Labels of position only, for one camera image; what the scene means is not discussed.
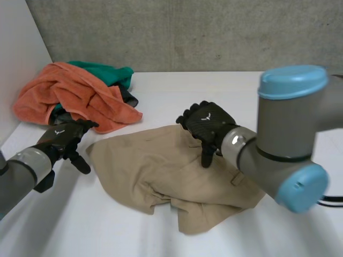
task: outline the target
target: light blue joint cap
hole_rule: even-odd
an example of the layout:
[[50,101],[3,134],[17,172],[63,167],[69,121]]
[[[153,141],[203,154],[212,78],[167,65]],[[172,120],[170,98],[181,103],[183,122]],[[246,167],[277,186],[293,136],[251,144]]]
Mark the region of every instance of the light blue joint cap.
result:
[[294,213],[303,213],[322,198],[328,184],[329,177],[323,167],[309,164],[286,179],[274,199]]
[[285,100],[310,95],[323,89],[329,78],[326,69],[314,65],[271,69],[261,75],[258,95],[269,100]]

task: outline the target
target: white wall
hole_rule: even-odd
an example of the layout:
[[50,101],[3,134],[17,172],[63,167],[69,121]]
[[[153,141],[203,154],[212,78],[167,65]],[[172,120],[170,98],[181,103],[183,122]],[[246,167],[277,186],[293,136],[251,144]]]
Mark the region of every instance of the white wall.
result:
[[20,89],[51,62],[25,0],[0,0],[0,145],[19,124]]

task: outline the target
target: logo on robotic hand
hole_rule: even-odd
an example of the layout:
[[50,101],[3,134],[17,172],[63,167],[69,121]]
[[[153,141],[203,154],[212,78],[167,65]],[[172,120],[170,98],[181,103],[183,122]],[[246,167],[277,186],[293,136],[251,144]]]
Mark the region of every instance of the logo on robotic hand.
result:
[[209,112],[208,116],[206,118],[203,118],[202,120],[211,120],[210,118],[211,118],[211,113]]
[[58,135],[58,134],[63,133],[64,131],[65,131],[65,130],[62,130],[62,131],[56,131],[56,130],[55,130],[55,134]]

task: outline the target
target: black cable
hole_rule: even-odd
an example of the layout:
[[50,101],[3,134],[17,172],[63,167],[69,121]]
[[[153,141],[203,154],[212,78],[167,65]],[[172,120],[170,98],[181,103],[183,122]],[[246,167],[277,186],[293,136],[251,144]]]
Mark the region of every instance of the black cable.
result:
[[325,202],[343,202],[343,196],[326,196],[324,195],[321,199]]
[[318,205],[325,206],[325,207],[331,207],[331,208],[343,208],[343,205],[327,205],[322,202],[317,202]]

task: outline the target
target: orange towel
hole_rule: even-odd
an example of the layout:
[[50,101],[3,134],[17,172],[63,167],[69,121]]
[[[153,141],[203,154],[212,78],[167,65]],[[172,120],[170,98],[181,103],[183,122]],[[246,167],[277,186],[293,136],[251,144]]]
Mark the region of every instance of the orange towel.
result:
[[55,105],[61,103],[75,120],[90,119],[95,130],[109,133],[138,122],[142,113],[123,102],[118,87],[107,87],[86,70],[68,63],[47,65],[20,92],[13,106],[25,122],[46,125]]

